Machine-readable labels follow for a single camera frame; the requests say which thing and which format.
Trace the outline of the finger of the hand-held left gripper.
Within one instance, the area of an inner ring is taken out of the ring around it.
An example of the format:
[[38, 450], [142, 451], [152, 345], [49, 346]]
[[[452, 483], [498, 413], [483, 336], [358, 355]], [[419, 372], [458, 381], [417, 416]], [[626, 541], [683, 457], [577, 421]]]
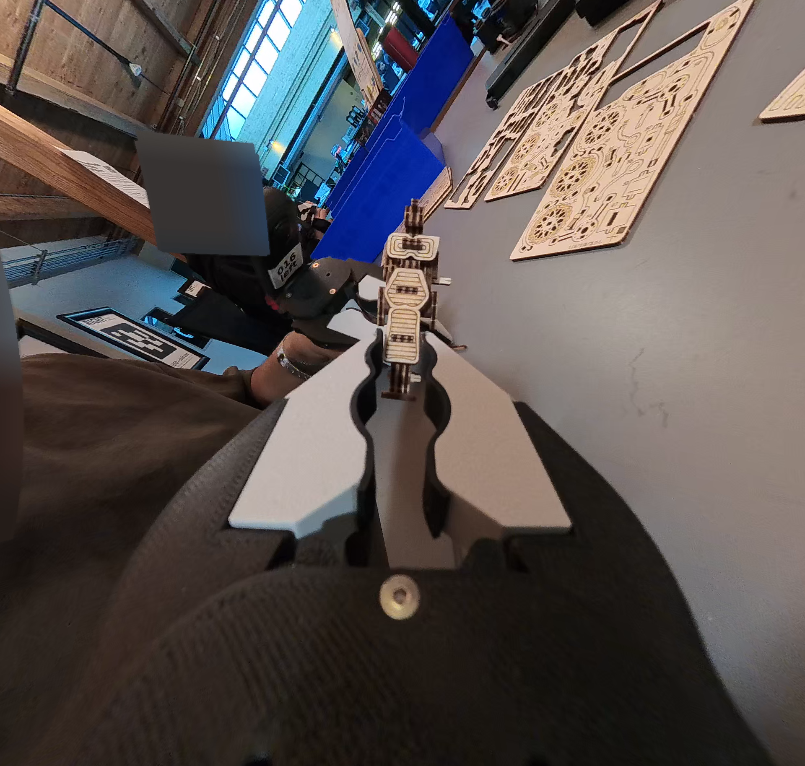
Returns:
[[354, 304], [347, 304], [327, 323], [327, 330], [335, 338], [336, 343], [357, 343], [374, 341], [378, 327], [375, 320], [369, 320]]

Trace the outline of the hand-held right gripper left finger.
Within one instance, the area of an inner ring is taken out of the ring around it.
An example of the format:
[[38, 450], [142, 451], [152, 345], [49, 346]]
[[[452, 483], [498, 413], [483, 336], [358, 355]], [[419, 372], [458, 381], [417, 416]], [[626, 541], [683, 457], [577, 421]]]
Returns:
[[375, 510], [374, 444], [382, 339], [358, 341], [286, 399], [232, 511], [239, 530], [297, 539], [345, 517], [357, 529]]

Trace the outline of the layered plywood mechanical model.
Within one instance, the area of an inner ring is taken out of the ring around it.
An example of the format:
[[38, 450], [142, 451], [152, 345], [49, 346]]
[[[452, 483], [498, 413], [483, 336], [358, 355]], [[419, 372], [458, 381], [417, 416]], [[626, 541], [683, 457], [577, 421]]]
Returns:
[[424, 332], [436, 329], [434, 288], [449, 286], [439, 276], [439, 237], [424, 233], [424, 209], [414, 198], [402, 230], [391, 233], [382, 254], [384, 285], [378, 289], [377, 326], [383, 329], [383, 363], [390, 368], [384, 398], [412, 400], [410, 384], [419, 363]]

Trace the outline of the grey desk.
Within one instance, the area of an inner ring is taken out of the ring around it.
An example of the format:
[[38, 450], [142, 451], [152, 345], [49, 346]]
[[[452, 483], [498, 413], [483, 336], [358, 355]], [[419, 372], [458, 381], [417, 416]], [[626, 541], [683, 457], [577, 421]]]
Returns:
[[[664, 1], [625, 67], [737, 0]], [[778, 764], [803, 764], [803, 0], [756, 0], [626, 241], [509, 259], [542, 191], [429, 222], [468, 358], [620, 493]]]

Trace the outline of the person's left hand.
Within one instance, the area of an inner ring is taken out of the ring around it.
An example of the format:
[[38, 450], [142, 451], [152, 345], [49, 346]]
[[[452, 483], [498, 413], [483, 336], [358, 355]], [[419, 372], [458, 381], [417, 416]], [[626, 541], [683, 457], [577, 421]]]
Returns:
[[310, 377], [324, 369], [344, 352], [339, 349], [320, 348], [315, 344], [308, 344], [309, 339], [307, 338], [303, 338], [303, 340], [305, 344], [303, 344], [301, 352], [297, 354], [297, 366]]

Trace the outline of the blue plastic bin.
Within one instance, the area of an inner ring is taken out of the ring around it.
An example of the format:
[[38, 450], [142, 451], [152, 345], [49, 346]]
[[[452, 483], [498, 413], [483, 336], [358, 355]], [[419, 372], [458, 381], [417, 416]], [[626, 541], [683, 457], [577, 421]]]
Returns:
[[430, 129], [463, 78], [474, 56], [452, 16], [445, 16], [403, 79], [390, 105], [369, 138], [380, 140], [393, 118], [399, 117], [416, 135]]
[[405, 207], [423, 197], [444, 168], [440, 143], [426, 145], [401, 117], [393, 117], [349, 185], [314, 258], [375, 262]]

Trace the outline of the small plywood board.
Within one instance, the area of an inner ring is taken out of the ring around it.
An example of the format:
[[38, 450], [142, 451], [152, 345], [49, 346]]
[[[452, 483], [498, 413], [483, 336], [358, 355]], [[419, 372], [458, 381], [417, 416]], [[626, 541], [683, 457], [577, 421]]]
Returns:
[[439, 208], [453, 189], [452, 168], [446, 166], [418, 200], [423, 222]]

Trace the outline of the framed black-and-white marker sign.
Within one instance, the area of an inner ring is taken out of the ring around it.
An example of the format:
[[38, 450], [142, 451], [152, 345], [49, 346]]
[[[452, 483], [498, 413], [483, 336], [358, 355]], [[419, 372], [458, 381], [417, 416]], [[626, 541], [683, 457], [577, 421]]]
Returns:
[[192, 371], [200, 371], [209, 363], [209, 357], [196, 348], [107, 306], [58, 314], [56, 318], [143, 360]]

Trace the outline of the white paper notice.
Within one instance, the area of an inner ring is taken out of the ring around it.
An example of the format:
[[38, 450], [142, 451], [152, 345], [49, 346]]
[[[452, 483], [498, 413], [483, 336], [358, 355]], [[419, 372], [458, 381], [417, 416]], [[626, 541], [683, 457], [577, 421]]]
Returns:
[[61, 152], [66, 157], [69, 157], [79, 164], [81, 164], [90, 173], [100, 177], [103, 181], [114, 187], [121, 193], [134, 198], [138, 203], [142, 204], [146, 209], [150, 209], [149, 199], [146, 190], [137, 183], [130, 180], [118, 172], [110, 164], [104, 162], [98, 157], [93, 156], [85, 151], [62, 148]]

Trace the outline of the red container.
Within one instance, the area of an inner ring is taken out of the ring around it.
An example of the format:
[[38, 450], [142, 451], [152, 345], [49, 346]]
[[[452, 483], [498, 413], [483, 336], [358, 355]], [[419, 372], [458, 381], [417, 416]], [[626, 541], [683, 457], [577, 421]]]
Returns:
[[380, 35], [380, 43], [383, 50], [403, 72], [410, 73], [414, 69], [418, 53], [396, 25], [385, 25]]

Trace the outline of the plywood sheet with gear cutouts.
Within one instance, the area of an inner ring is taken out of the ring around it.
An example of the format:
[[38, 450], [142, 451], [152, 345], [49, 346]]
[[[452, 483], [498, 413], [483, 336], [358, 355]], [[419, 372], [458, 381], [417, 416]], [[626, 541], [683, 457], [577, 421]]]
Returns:
[[563, 71], [491, 186], [486, 202], [537, 190], [546, 183], [565, 145], [598, 106], [621, 64], [619, 57], [605, 67]]

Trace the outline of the large curved plywood panel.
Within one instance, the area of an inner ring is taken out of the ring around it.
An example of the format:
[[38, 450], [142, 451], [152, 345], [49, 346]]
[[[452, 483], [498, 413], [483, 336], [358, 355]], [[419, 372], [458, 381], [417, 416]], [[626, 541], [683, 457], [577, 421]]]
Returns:
[[330, 0], [337, 22], [337, 31], [348, 64], [368, 110], [375, 106], [383, 91], [382, 79], [370, 54], [366, 36], [353, 21], [348, 0]]

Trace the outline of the long wooden beam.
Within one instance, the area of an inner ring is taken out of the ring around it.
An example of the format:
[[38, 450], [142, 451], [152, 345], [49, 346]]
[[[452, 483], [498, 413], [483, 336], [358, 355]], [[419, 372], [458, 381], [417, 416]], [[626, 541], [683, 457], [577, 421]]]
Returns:
[[155, 245], [150, 210], [105, 177], [67, 154], [68, 148], [44, 131], [1, 108], [1, 157], [108, 219], [130, 234]]

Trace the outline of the long black tray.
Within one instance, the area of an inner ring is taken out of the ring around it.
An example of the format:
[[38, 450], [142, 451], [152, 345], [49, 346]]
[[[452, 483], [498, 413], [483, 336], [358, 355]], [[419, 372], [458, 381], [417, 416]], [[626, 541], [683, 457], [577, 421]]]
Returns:
[[575, 0], [547, 0], [486, 81], [486, 104], [497, 110], [503, 96], [574, 10]]

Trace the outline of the small plywood part plate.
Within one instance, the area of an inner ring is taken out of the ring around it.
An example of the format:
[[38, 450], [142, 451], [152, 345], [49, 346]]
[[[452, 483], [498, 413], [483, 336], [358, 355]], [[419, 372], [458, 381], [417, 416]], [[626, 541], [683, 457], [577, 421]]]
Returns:
[[804, 79], [802, 70], [759, 114], [762, 123], [780, 123], [804, 119]]

